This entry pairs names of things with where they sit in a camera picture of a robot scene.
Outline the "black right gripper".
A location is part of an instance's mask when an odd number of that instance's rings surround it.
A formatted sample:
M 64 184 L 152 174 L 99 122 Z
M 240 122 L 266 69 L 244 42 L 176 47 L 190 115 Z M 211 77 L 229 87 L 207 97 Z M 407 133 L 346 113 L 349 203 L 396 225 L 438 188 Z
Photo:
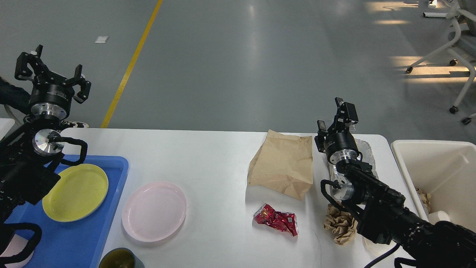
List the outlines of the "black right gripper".
M 359 150 L 354 136 L 350 133 L 350 126 L 359 123 L 356 107 L 353 103 L 345 102 L 342 98 L 335 97 L 337 112 L 334 121 L 317 120 L 318 134 L 314 138 L 320 153 L 326 153 L 329 163 L 336 165 L 341 160 L 357 160 Z

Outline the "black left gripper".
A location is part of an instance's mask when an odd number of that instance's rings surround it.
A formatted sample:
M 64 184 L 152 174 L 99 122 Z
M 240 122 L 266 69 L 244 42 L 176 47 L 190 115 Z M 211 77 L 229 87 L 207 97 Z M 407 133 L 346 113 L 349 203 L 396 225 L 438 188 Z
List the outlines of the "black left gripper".
M 63 120 L 70 115 L 71 87 L 80 86 L 80 91 L 73 95 L 73 99 L 82 104 L 90 96 L 91 82 L 82 75 L 82 65 L 79 64 L 74 77 L 66 80 L 66 87 L 50 84 L 55 78 L 41 60 L 42 50 L 43 46 L 39 45 L 34 52 L 22 52 L 16 61 L 14 78 L 35 84 L 28 105 L 30 114 L 52 115 Z

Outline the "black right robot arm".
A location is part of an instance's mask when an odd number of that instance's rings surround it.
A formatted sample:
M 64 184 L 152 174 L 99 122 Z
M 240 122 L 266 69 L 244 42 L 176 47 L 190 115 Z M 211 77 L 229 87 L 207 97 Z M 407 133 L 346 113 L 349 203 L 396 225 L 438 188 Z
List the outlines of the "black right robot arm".
M 372 166 L 363 161 L 350 126 L 358 123 L 355 105 L 335 98 L 337 112 L 330 127 L 317 121 L 315 144 L 327 161 L 343 175 L 344 181 L 324 179 L 323 196 L 338 210 L 348 212 L 357 221 L 357 233 L 375 244 L 395 246 L 367 267 L 379 263 L 402 247 L 411 258 L 398 257 L 394 266 L 415 268 L 474 268 L 475 233 L 449 221 L 436 224 L 423 220 L 403 204 L 405 197 L 378 180 Z

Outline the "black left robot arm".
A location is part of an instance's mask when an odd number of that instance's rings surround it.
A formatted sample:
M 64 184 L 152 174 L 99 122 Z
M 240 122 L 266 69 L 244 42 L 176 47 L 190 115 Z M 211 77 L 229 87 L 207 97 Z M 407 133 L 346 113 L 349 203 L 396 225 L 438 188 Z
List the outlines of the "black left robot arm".
M 61 135 L 73 101 L 83 103 L 91 82 L 78 65 L 72 78 L 50 71 L 41 59 L 43 47 L 22 52 L 14 76 L 31 80 L 33 87 L 24 123 L 1 140 L 1 267 L 28 260 L 42 237 L 35 223 L 7 223 L 14 209 L 29 202 L 36 205 L 58 183 L 60 165 L 84 163 L 88 144 Z

